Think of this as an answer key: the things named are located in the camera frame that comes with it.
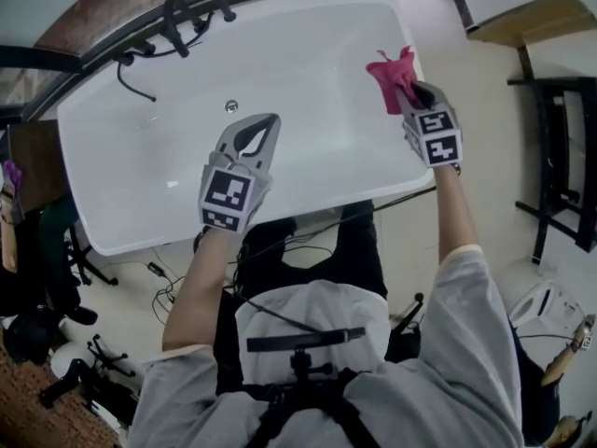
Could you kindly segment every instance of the white bathtub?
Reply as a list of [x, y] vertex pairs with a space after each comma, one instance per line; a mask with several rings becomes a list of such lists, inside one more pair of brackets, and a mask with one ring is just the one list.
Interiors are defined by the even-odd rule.
[[[93, 247], [113, 255], [194, 237], [201, 169], [226, 126], [282, 120], [273, 186], [254, 222], [417, 189], [432, 177], [388, 116], [365, 66], [412, 45], [397, 0], [260, 0], [234, 8], [190, 50], [111, 65], [58, 108], [76, 206]], [[194, 34], [180, 27], [183, 39]], [[171, 48], [158, 36], [161, 49]], [[418, 61], [415, 68], [420, 77]], [[229, 114], [228, 100], [239, 108]]]

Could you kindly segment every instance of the white floor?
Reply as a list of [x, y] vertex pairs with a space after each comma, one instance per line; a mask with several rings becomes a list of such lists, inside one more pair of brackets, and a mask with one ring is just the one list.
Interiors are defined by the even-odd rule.
[[[401, 6], [425, 79], [441, 87], [457, 108], [464, 128], [462, 180], [481, 244], [498, 271], [512, 260], [529, 256], [535, 240], [535, 222], [514, 207], [520, 198], [533, 200], [527, 188], [537, 186], [536, 177], [531, 175], [538, 169], [530, 158], [535, 138], [525, 133], [521, 95], [506, 84], [508, 77], [520, 73], [517, 52], [466, 40], [452, 0], [401, 0]], [[400, 49], [386, 50], [398, 54]], [[432, 288], [437, 268], [435, 195], [378, 212], [376, 223], [390, 309], [399, 313], [416, 292], [429, 294]], [[333, 248], [335, 232], [323, 234], [310, 244]], [[190, 263], [191, 241], [158, 247], [157, 251], [165, 264], [158, 262], [151, 250], [109, 259], [92, 255], [91, 260], [99, 267], [134, 263], [105, 267], [105, 273], [118, 277], [117, 287], [94, 281], [80, 289], [83, 304], [100, 317], [89, 328], [68, 322], [68, 337], [84, 343], [100, 333], [111, 350], [126, 351], [137, 366], [156, 355], [162, 324], [153, 314], [151, 302], [167, 282], [137, 262], [154, 260], [164, 269], [167, 264], [172, 269], [170, 276], [177, 278], [185, 274]], [[322, 250], [300, 249], [286, 257], [291, 263], [307, 266], [325, 256]], [[164, 320], [164, 311], [157, 310]]]

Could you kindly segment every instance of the black and white square marker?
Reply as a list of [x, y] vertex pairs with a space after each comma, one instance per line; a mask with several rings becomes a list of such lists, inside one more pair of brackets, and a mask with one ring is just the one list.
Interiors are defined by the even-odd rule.
[[419, 122], [422, 134], [456, 129], [451, 114], [447, 110], [436, 111], [435, 113], [423, 113], [422, 115], [417, 115], [416, 118]]
[[250, 184], [251, 179], [248, 177], [214, 170], [214, 176], [205, 193], [205, 202], [235, 211], [242, 211]]
[[215, 228], [236, 231], [239, 228], [240, 220], [235, 216], [219, 214], [216, 211], [202, 208], [203, 223]]
[[449, 134], [436, 139], [425, 140], [429, 164], [440, 162], [459, 161], [458, 138], [459, 134]]

